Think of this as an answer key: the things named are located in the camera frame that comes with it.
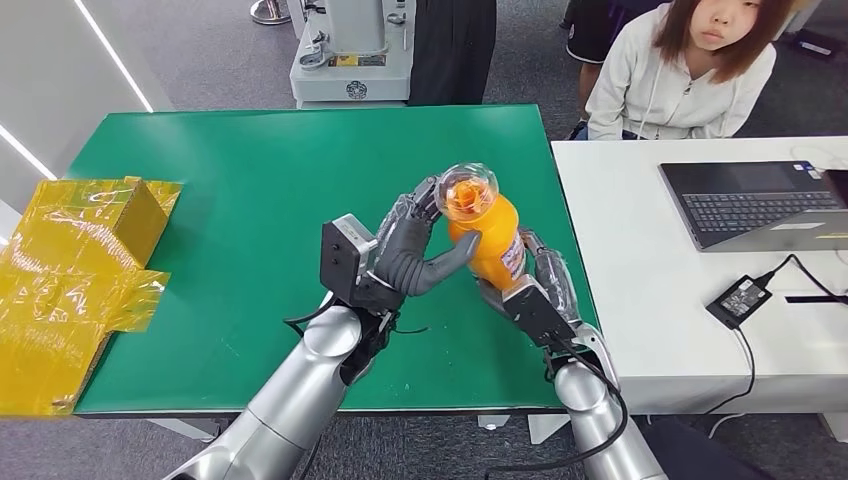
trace orange bottle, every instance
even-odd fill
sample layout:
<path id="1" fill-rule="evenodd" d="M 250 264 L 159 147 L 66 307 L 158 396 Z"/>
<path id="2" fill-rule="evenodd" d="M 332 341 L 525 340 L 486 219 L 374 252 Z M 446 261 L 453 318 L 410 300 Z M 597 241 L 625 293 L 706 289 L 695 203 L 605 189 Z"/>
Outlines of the orange bottle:
<path id="1" fill-rule="evenodd" d="M 495 174 L 481 163 L 454 165 L 439 178 L 435 196 L 454 243 L 469 230 L 483 234 L 471 271 L 499 290 L 509 288 L 524 273 L 524 243 L 518 212 L 499 193 Z"/>

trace white machine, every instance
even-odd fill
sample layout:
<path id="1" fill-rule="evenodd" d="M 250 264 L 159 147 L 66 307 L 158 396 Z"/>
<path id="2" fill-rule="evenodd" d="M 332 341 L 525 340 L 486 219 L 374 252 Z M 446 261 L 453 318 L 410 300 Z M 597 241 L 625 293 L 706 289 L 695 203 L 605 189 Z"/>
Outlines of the white machine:
<path id="1" fill-rule="evenodd" d="M 297 107 L 403 105 L 412 72 L 415 0 L 307 0 L 305 7 L 306 26 L 289 75 Z"/>

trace laptop keyboard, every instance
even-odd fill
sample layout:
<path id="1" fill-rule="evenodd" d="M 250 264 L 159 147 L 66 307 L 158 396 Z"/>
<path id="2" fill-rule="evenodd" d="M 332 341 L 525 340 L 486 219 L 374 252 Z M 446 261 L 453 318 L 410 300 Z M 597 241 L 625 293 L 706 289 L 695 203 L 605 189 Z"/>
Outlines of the laptop keyboard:
<path id="1" fill-rule="evenodd" d="M 683 195 L 702 232 L 749 232 L 806 210 L 841 208 L 828 192 Z"/>

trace white hoodie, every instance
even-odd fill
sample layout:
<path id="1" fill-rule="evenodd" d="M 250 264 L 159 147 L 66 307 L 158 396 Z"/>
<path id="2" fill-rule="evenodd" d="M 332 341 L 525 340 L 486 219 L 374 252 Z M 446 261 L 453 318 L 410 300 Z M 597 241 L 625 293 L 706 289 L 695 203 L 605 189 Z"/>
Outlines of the white hoodie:
<path id="1" fill-rule="evenodd" d="M 621 140 L 622 130 L 649 139 L 730 137 L 751 114 L 771 76 L 774 47 L 732 80 L 710 83 L 713 69 L 692 81 L 682 55 L 666 64 L 653 46 L 669 5 L 634 19 L 615 40 L 586 104 L 589 140 Z"/>

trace floor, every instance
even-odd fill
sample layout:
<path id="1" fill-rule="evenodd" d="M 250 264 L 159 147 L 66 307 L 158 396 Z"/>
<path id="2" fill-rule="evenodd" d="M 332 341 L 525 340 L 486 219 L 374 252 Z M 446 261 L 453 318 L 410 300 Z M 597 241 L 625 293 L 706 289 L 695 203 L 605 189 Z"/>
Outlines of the floor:
<path id="1" fill-rule="evenodd" d="M 499 0 L 498 44 L 486 101 L 536 103 L 549 138 L 577 120 L 577 64 L 557 27 L 562 2 Z M 127 32 L 180 110 L 292 108 L 290 27 L 262 27 L 249 1 L 115 2 Z M 811 22 L 848 40 L 848 2 L 826 0 Z M 848 134 L 848 54 L 832 63 L 778 47 L 774 75 L 741 136 Z M 707 429 L 710 421 L 702 421 Z M 848 445 L 814 415 L 750 415 L 716 440 L 778 480 L 841 479 Z M 0 421 L 0 471 L 10 479 L 158 479 L 203 445 L 143 420 Z M 526 419 L 488 432 L 473 417 L 342 417 L 324 435 L 310 479 L 482 478 L 486 466 L 551 460 L 574 452 L 568 428 L 541 446 Z M 493 477 L 580 479 L 581 467 Z"/>

